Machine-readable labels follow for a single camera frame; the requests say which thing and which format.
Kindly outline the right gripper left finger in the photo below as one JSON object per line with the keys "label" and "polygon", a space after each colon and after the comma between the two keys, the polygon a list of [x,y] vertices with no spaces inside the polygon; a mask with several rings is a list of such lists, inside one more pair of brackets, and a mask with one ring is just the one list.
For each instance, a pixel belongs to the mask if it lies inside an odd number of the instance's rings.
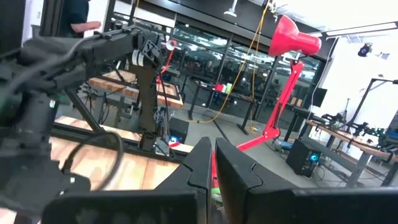
{"label": "right gripper left finger", "polygon": [[42,223],[208,223],[211,154],[211,141],[203,137],[184,161],[154,190],[68,194],[46,206]]}

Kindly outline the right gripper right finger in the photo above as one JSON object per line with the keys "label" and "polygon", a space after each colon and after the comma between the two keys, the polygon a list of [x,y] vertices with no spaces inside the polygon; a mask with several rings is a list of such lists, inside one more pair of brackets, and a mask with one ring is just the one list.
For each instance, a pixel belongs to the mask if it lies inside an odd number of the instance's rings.
{"label": "right gripper right finger", "polygon": [[230,223],[397,223],[397,188],[299,188],[223,138],[216,172]]}

